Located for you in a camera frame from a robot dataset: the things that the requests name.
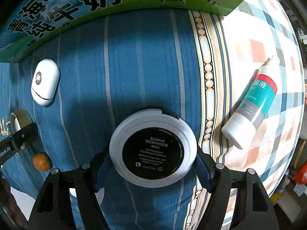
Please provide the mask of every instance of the black oval logo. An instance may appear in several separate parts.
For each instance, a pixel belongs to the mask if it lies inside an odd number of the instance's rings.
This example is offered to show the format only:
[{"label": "black oval logo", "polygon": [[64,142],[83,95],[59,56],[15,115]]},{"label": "black oval logo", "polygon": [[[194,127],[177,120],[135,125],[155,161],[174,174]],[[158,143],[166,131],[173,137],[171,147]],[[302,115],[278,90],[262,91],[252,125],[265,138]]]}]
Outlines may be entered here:
[{"label": "black oval logo", "polygon": [[35,82],[36,82],[37,85],[39,85],[41,83],[41,72],[38,72],[36,74]]}]

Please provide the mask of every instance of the striped blue fabric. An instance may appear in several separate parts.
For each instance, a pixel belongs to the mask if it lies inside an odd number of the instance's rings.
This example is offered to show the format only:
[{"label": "striped blue fabric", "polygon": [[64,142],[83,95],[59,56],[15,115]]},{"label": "striped blue fabric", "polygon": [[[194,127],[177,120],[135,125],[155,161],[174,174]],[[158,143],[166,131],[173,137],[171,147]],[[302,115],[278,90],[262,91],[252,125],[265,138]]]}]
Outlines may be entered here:
[{"label": "striped blue fabric", "polygon": [[[36,104],[30,86],[36,65],[54,60],[60,68],[56,96]],[[186,10],[144,10],[113,14],[65,32],[18,64],[0,65],[0,117],[25,108],[40,139],[1,169],[12,187],[36,198],[49,172],[39,172],[32,156],[45,152],[53,166],[72,170],[102,151],[114,128],[145,106],[167,107],[200,135],[200,71]],[[195,185],[195,172],[164,188],[128,182],[112,169],[101,208],[114,229],[182,229]],[[82,222],[76,198],[73,213]]]}]

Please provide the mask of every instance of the teal label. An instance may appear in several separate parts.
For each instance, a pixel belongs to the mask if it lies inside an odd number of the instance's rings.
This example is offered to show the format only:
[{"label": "teal label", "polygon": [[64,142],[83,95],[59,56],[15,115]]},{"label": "teal label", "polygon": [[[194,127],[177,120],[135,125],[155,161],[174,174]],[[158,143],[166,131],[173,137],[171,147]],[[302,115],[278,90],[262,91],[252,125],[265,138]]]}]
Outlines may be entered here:
[{"label": "teal label", "polygon": [[243,100],[248,100],[259,107],[265,116],[274,100],[275,93],[270,85],[263,80],[256,79],[251,84],[247,94]]}]

